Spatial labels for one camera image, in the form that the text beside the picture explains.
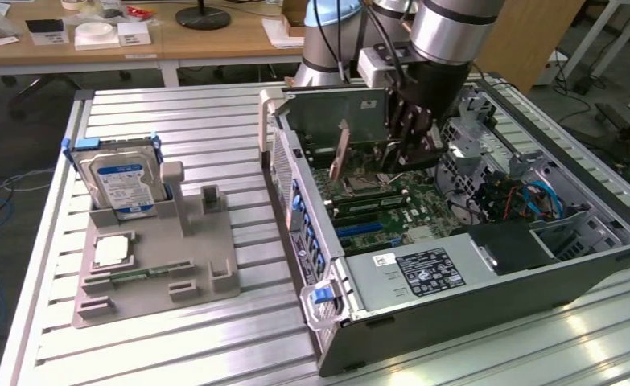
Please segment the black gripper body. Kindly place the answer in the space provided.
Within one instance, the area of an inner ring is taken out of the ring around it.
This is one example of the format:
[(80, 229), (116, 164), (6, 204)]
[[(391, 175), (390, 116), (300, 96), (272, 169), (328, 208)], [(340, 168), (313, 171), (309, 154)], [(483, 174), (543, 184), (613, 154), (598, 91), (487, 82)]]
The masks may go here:
[(406, 83), (399, 88), (400, 100), (427, 109), (434, 119), (446, 116), (471, 70), (471, 63), (459, 65), (426, 61), (411, 63)]

